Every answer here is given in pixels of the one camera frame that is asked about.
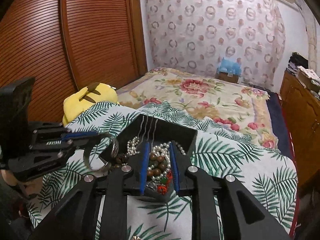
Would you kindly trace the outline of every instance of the silver screw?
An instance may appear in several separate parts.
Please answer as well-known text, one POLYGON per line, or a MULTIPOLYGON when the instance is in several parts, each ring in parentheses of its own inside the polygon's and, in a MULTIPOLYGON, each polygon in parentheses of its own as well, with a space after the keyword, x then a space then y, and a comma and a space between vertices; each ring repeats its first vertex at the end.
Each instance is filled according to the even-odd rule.
POLYGON ((90 182, 93 181, 94 177, 91 174, 88 174, 86 176, 84 176, 84 181, 85 182, 90 182))
POLYGON ((226 176, 226 180, 229 182, 234 182, 236 180, 236 178, 235 178, 235 176, 229 174, 226 176))
POLYGON ((129 171, 131 171, 131 166, 129 166, 129 165, 122 166, 121 170, 124 172, 129 172, 129 171))
POLYGON ((196 166, 190 166, 190 167, 188 168, 188 171, 194 173, 194 172, 197 172, 197 171, 198 171, 198 168, 197 168, 196 166))

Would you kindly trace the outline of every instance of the wooden dresser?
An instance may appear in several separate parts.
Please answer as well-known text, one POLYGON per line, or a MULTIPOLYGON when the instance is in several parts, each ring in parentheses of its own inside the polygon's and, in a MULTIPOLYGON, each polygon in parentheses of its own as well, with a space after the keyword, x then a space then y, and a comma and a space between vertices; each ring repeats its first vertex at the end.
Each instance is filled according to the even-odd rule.
POLYGON ((320 101, 287 71, 280 95, 292 136, 300 188, 320 169, 320 101))

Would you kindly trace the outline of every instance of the open jewelry box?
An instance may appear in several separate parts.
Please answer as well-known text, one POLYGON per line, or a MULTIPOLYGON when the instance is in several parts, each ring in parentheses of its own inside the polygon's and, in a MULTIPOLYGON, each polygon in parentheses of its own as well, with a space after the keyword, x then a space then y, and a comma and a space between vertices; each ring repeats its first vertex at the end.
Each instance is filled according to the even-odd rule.
MULTIPOLYGON (((126 154, 128 142, 132 141, 133 138, 138 137, 139 144, 136 145, 136 151, 141 153, 143 152, 143 147, 147 141, 150 143, 151 150, 154 146, 159 146, 161 144, 165 145, 170 141, 176 141, 180 144, 181 148, 183 148, 184 152, 191 157, 192 152, 196 147, 196 136, 197 130, 192 128, 170 123, 156 117, 140 114, 117 136, 117 140, 119 142, 118 155, 126 154)), ((112 145, 109 145, 106 151, 101 153, 100 158, 106 161, 111 161, 110 155, 108 154, 111 152, 111 148, 112 145)), ((166 203, 169 201, 172 191, 172 181, 164 195, 146 186, 142 198, 147 199, 151 197, 156 199, 158 202, 166 203)))

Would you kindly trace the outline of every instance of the red trim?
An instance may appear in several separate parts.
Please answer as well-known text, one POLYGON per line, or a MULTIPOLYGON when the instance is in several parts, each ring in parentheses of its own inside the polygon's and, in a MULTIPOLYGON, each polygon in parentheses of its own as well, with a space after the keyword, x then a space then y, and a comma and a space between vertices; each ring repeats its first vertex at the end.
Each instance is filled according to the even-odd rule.
MULTIPOLYGON (((280 100, 280 98, 279 98, 279 95, 278 95, 277 93, 276 93, 276 95, 277 95, 277 97, 278 97, 279 103, 281 103, 281 100, 280 100)), ((294 150, 293 150, 293 147, 292 147, 293 144, 292 144, 292 140, 291 140, 291 134, 290 134, 289 129, 288 129, 287 120, 286 120, 286 118, 285 118, 282 105, 281 105, 281 112, 282 112, 282 116, 283 116, 283 119, 284 119, 285 126, 286 126, 286 128, 287 128, 287 132, 288 132, 289 147, 290 147, 290 150, 291 150, 292 161, 293 161, 293 164, 294 164, 294 166, 296 167, 296 170, 297 170, 297 164, 296 164, 296 161, 295 161, 295 158, 294 158, 294 150)), ((296 228, 296 225, 297 225, 298 209, 299 209, 299 198, 298 198, 298 196, 297 196, 296 208, 295 208, 295 210, 294 210, 292 225, 291 225, 290 232, 289 232, 289 236, 290 236, 291 238, 293 238, 294 231, 295 231, 295 228, 296 228)))

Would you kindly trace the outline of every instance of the bed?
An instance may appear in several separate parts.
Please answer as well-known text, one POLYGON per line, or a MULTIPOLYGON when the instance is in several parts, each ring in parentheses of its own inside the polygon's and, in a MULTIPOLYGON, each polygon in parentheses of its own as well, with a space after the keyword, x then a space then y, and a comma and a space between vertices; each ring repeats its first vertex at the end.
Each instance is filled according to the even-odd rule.
MULTIPOLYGON (((276 94, 168 68, 148 72, 117 90, 117 94, 120 105, 96 103, 68 128, 116 136, 136 115, 144 113, 197 129, 192 163, 211 175, 237 176, 287 233, 293 235, 297 174, 276 94), (217 141, 225 147, 213 150, 217 141), (228 151, 239 156, 233 157, 228 151)), ((98 156, 108 143, 106 139, 93 149, 90 157, 93 167, 101 166, 98 156)), ((83 151, 77 150, 65 168, 44 176, 41 193, 28 206, 34 226, 89 172, 82 154, 83 151)), ((96 239, 100 221, 98 217, 96 239)), ((191 239, 191 199, 173 193, 170 201, 163 204, 128 197, 127 222, 130 238, 191 239)))

